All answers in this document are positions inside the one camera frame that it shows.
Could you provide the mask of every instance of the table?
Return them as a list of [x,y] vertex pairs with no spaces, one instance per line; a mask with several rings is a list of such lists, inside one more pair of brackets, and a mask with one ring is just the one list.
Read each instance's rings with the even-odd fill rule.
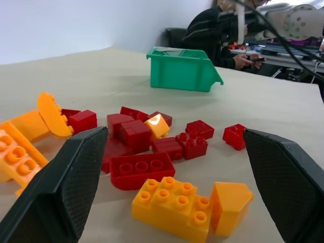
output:
[[[258,192],[246,151],[236,151],[224,141],[225,127],[241,123],[298,142],[324,167],[324,106],[318,87],[217,68],[224,85],[209,93],[153,89],[149,86],[150,61],[144,54],[109,48],[64,57],[0,66],[0,114],[10,119],[34,109],[38,94],[48,91],[63,108],[90,109],[100,125],[106,115],[129,106],[147,113],[173,116],[171,135],[188,122],[202,119],[215,128],[206,156],[175,163],[176,176],[210,196],[215,181],[246,183],[255,200],[242,224],[223,243],[282,243]],[[61,143],[37,144],[52,159]],[[15,201],[15,182],[0,185],[0,218]],[[131,215],[135,191],[120,191],[102,174],[80,243],[184,242],[136,221]],[[207,242],[215,242],[209,236]]]
[[[234,54],[247,54],[248,56],[254,53],[258,53],[256,51],[252,50],[231,50],[232,53]],[[301,67],[291,58],[289,54],[278,54],[278,55],[262,55],[264,58],[266,58],[265,63],[271,64],[271,65],[277,65],[280,67],[288,67],[288,68],[297,68],[301,69]],[[300,60],[302,64],[304,64],[306,67],[308,67],[310,70],[314,71],[315,70],[315,61],[304,61]],[[320,64],[317,67],[316,72],[324,72],[324,65]]]

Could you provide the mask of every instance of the person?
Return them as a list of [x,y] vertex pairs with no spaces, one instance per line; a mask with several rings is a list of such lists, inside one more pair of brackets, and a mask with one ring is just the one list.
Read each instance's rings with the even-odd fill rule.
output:
[[[246,0],[245,2],[256,9],[269,1],[271,0]],[[236,5],[232,4],[230,0],[219,0],[219,2],[217,7],[201,12],[189,24],[181,48],[205,51],[214,66],[236,70],[260,69],[264,61],[254,62],[262,58],[259,54],[252,54],[250,58],[245,54],[234,55],[210,37],[194,37],[194,34],[201,30],[217,28],[217,18],[221,12],[236,9]]]

